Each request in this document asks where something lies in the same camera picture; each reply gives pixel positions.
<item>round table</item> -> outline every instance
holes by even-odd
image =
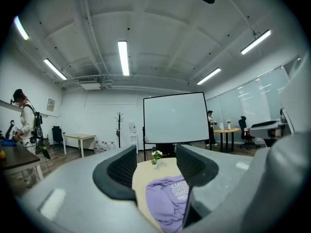
[[[176,158],[162,159],[162,163],[156,169],[151,165],[151,161],[137,163],[137,168],[133,175],[132,189],[135,190],[139,211],[158,229],[160,226],[149,212],[146,200],[146,186],[153,180],[168,176],[178,176],[180,171],[177,167]]]
[[[234,133],[240,131],[239,128],[230,130],[214,130],[214,133],[220,133],[220,152],[223,152],[223,133],[225,133],[225,148],[228,150],[228,133],[231,133],[231,152],[234,151]]]

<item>wooden table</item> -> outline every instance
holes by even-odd
[[[137,168],[133,175],[132,189],[135,190],[138,209],[140,212],[159,230],[161,230],[155,218],[151,215],[147,200],[146,200],[146,186],[156,179],[164,177],[174,177],[180,175],[176,158],[164,158],[162,163],[154,169],[151,161],[137,163]]]
[[[223,133],[225,133],[225,148],[228,150],[228,133],[231,133],[231,152],[234,151],[234,132],[240,131],[239,128],[231,130],[214,130],[214,133],[220,133],[220,152],[223,152]]]
[[[0,160],[4,174],[13,174],[35,167],[39,179],[43,180],[40,158],[29,152],[23,145],[17,143],[15,147],[1,146],[1,149],[6,155],[6,159]]]
[[[94,134],[65,134],[63,136],[64,153],[65,153],[65,155],[67,155],[66,141],[65,141],[66,138],[78,139],[79,148],[81,148],[81,155],[82,155],[82,158],[84,158],[83,140],[87,140],[87,139],[91,139],[91,138],[95,138],[95,137],[96,137],[96,135],[94,135]]]

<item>backpack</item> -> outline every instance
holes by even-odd
[[[42,116],[40,115],[39,112],[35,111],[35,109],[32,106],[30,106],[29,104],[25,104],[24,107],[25,106],[31,108],[31,110],[33,111],[33,114],[35,116],[34,131],[32,131],[31,133],[34,135],[34,138],[42,139],[43,138],[43,132],[41,129]]]

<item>person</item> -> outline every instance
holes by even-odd
[[[23,146],[32,154],[35,154],[35,146],[36,143],[31,143],[30,138],[32,138],[33,134],[32,131],[35,129],[35,115],[32,111],[32,109],[28,106],[33,106],[28,101],[27,97],[23,93],[21,89],[17,89],[13,94],[13,99],[15,102],[15,105],[22,108],[22,112],[20,115],[20,121],[22,124],[21,129],[15,134],[13,137],[14,142],[22,141]],[[23,171],[23,177],[24,181],[26,182],[27,186],[31,186],[31,181],[35,183],[38,181],[38,176],[35,168],[29,168],[27,169],[28,176]]]
[[[217,145],[215,137],[214,137],[214,128],[213,128],[213,126],[216,124],[216,122],[212,118],[212,113],[213,113],[213,111],[208,111],[207,112],[210,128],[209,128],[209,140],[205,141],[205,145],[206,146],[209,146],[210,144],[212,144],[214,146]]]

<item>purple t-shirt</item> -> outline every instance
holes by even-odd
[[[154,180],[147,185],[148,209],[165,232],[182,231],[188,192],[182,175]]]

